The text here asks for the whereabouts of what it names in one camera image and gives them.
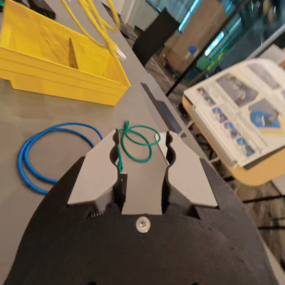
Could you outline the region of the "yellow plastic bin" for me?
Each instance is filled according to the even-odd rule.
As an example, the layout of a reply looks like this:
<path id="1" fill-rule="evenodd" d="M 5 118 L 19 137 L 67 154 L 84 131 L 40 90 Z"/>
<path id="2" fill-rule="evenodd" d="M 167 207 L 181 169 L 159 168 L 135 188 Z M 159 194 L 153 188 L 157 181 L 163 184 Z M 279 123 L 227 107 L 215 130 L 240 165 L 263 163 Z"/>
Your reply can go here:
<path id="1" fill-rule="evenodd" d="M 6 1 L 1 79 L 17 90 L 115 106 L 131 86 L 116 55 L 87 36 Z"/>

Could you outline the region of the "black network switch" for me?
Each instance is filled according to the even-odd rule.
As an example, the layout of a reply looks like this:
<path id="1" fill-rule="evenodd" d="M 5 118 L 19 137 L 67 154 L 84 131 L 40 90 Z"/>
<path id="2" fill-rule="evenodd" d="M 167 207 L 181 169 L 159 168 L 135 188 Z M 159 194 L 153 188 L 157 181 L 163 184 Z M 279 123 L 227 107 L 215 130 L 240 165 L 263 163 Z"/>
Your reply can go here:
<path id="1" fill-rule="evenodd" d="M 27 2 L 31 10 L 43 16 L 46 16 L 49 19 L 52 19 L 52 20 L 56 19 L 56 13 L 44 0 L 27 0 Z"/>

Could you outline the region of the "black chair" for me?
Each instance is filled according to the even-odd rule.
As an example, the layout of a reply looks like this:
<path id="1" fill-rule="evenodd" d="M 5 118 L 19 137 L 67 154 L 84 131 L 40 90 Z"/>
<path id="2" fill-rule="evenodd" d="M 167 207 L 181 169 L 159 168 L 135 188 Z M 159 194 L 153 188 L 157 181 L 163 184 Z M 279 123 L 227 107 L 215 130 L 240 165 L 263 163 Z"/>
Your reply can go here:
<path id="1" fill-rule="evenodd" d="M 143 67 L 179 26 L 180 23 L 164 8 L 148 28 L 140 33 L 132 50 Z"/>

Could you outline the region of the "round wooden table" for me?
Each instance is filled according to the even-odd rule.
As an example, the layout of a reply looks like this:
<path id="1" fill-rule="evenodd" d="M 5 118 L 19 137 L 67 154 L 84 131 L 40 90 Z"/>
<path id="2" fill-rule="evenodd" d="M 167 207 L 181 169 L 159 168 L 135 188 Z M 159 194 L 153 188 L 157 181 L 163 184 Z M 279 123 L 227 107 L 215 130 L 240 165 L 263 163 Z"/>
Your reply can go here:
<path id="1" fill-rule="evenodd" d="M 216 153 L 222 164 L 231 173 L 231 175 L 241 182 L 242 184 L 248 186 L 260 186 L 267 183 L 268 181 L 275 179 L 285 173 L 285 150 L 282 149 L 276 154 L 268 157 L 264 161 L 258 163 L 251 169 L 245 169 L 244 167 L 236 166 L 231 167 L 225 160 L 224 155 L 220 152 L 221 147 L 217 148 L 217 143 L 209 137 L 205 131 L 205 128 L 201 126 L 195 117 L 194 107 L 189 99 L 183 95 L 182 97 L 183 108 L 189 114 L 191 119 L 197 125 L 200 133 L 205 137 L 207 142 L 210 144 L 213 151 Z"/>

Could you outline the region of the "open printed binder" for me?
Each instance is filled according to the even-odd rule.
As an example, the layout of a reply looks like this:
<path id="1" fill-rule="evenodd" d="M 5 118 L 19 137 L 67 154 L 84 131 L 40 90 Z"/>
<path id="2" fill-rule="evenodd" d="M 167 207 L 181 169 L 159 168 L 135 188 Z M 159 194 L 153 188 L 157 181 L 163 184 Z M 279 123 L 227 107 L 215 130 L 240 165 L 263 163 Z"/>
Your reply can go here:
<path id="1" fill-rule="evenodd" d="M 222 158 L 248 169 L 284 149 L 284 91 L 284 68 L 256 58 L 186 89 L 184 96 Z"/>

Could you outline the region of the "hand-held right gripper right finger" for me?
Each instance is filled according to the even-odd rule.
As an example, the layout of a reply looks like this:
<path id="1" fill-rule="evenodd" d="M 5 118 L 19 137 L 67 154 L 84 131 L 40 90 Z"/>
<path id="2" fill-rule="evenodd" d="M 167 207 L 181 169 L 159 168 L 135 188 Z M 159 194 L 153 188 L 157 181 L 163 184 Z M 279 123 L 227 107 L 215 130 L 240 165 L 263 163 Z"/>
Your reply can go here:
<path id="1" fill-rule="evenodd" d="M 161 208 L 178 204 L 183 214 L 193 205 L 217 208 L 218 203 L 203 168 L 203 160 L 172 131 L 155 135 L 167 162 L 162 184 Z"/>

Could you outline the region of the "black metal pole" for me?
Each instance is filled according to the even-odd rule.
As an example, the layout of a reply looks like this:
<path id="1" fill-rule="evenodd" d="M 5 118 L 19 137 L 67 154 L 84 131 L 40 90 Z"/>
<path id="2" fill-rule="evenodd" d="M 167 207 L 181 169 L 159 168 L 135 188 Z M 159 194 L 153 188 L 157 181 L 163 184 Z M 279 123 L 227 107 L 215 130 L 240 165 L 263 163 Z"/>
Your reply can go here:
<path id="1" fill-rule="evenodd" d="M 170 89 L 166 93 L 166 97 L 168 97 L 178 86 L 178 84 L 184 79 L 184 77 L 187 75 L 187 73 L 191 70 L 194 69 L 198 59 L 205 53 L 205 50 L 208 48 L 208 46 L 216 39 L 216 37 L 220 34 L 220 32 L 227 26 L 227 24 L 233 19 L 235 14 L 240 11 L 242 6 L 244 5 L 242 1 L 229 1 L 228 5 L 231 7 L 227 10 L 228 6 L 225 7 L 225 12 L 227 15 L 227 19 L 225 22 L 221 25 L 221 27 L 218 29 L 218 31 L 215 33 L 215 35 L 211 38 L 211 40 L 207 43 L 205 48 L 199 53 L 198 57 L 186 68 L 186 70 L 183 73 L 177 73 L 179 77 L 175 80 L 175 83 L 170 87 Z"/>

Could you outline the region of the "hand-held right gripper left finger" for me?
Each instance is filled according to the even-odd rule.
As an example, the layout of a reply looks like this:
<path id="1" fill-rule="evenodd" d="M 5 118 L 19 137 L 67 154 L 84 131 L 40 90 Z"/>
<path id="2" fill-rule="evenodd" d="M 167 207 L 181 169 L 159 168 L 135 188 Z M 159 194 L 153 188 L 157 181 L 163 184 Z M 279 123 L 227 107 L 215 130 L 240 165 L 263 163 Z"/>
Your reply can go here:
<path id="1" fill-rule="evenodd" d="M 97 212 L 115 203 L 120 212 L 126 201 L 127 173 L 121 173 L 119 159 L 119 132 L 112 130 L 85 156 L 68 205 L 92 203 Z"/>

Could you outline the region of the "cardboard box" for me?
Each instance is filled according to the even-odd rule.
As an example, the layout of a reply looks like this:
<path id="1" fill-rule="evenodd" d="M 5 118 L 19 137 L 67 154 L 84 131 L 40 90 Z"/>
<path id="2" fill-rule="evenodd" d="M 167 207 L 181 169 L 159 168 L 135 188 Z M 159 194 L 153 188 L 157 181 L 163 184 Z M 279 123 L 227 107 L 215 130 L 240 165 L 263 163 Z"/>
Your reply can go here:
<path id="1" fill-rule="evenodd" d="M 183 73 L 226 19 L 221 1 L 201 1 L 183 31 L 177 31 L 169 39 L 167 51 L 163 53 L 166 63 L 174 72 Z"/>

